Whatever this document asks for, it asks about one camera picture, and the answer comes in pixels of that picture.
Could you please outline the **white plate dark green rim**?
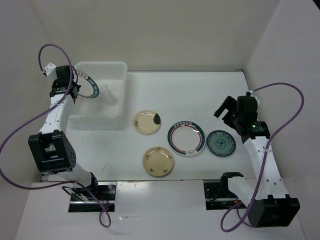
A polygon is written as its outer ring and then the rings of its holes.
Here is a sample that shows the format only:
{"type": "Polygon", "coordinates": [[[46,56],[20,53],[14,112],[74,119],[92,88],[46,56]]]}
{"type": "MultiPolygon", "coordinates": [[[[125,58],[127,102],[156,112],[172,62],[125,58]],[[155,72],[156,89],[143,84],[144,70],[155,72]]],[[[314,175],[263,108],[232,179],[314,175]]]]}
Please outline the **white plate dark green rim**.
{"type": "Polygon", "coordinates": [[[75,82],[78,85],[80,85],[80,89],[78,91],[79,96],[87,99],[94,99],[99,96],[99,86],[88,74],[80,70],[74,69],[73,76],[75,82]]]}

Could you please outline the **clear glass cup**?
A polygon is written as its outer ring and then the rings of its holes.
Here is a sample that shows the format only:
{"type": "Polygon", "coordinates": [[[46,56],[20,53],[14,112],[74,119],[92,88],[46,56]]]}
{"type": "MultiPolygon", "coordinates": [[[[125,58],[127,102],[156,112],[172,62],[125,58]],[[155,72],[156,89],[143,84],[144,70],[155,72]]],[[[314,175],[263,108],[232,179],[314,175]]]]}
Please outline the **clear glass cup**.
{"type": "Polygon", "coordinates": [[[112,91],[106,86],[103,85],[100,87],[100,98],[107,105],[115,105],[117,103],[117,98],[114,96],[112,91]]]}

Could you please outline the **white plate red green rim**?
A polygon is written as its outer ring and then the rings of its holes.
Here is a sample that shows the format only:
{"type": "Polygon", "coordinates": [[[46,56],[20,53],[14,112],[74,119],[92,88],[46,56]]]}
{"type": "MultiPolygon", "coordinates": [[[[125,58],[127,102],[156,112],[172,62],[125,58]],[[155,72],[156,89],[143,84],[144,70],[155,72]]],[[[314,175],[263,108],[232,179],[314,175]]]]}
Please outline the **white plate red green rim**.
{"type": "Polygon", "coordinates": [[[167,132],[167,142],[171,149],[184,157],[199,154],[205,147],[204,130],[195,122],[182,120],[174,123],[167,132]]]}

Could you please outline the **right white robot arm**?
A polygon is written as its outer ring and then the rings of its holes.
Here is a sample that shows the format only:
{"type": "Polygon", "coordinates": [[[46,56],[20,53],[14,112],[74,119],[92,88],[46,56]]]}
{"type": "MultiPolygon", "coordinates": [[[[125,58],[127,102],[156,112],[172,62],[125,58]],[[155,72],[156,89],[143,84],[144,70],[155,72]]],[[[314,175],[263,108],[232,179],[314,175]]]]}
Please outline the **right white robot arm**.
{"type": "Polygon", "coordinates": [[[227,96],[214,116],[241,137],[254,169],[256,187],[252,187],[240,172],[225,172],[219,191],[225,197],[233,194],[245,205],[243,215],[253,228],[287,227],[298,211],[300,202],[291,197],[285,187],[272,151],[272,137],[267,124],[258,120],[258,100],[251,94],[234,99],[227,96]]]}

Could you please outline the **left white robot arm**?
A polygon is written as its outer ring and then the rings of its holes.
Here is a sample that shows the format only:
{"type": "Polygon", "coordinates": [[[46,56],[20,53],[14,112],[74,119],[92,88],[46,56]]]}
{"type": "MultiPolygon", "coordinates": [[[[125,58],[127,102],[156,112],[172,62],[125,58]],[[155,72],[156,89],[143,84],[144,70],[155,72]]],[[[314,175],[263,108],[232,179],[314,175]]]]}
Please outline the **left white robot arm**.
{"type": "Polygon", "coordinates": [[[74,148],[66,136],[67,124],[81,86],[70,80],[74,75],[69,65],[55,66],[49,63],[44,73],[54,79],[50,96],[51,110],[41,129],[28,138],[28,145],[38,170],[49,175],[58,175],[73,185],[83,185],[82,194],[89,200],[100,195],[100,187],[95,175],[84,170],[77,163],[74,148]]]}

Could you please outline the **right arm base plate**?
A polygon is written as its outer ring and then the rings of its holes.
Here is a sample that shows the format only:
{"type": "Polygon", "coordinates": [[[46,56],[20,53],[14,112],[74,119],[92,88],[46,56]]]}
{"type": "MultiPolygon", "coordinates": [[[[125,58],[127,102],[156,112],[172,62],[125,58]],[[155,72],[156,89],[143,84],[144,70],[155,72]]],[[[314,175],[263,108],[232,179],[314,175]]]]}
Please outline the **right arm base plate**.
{"type": "Polygon", "coordinates": [[[206,210],[228,210],[240,202],[234,193],[227,193],[222,189],[219,180],[204,180],[204,197],[206,210]]]}

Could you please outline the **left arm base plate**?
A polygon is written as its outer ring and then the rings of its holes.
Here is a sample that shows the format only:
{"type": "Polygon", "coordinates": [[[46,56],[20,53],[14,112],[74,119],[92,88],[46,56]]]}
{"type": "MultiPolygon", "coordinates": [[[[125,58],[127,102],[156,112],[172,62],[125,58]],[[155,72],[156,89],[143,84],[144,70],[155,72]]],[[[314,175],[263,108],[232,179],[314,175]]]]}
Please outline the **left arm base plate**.
{"type": "MultiPolygon", "coordinates": [[[[100,212],[102,210],[97,201],[83,188],[63,186],[62,189],[70,196],[69,213],[100,212]]],[[[98,183],[97,190],[89,188],[108,212],[115,211],[116,189],[116,182],[103,181],[98,183]]]]}

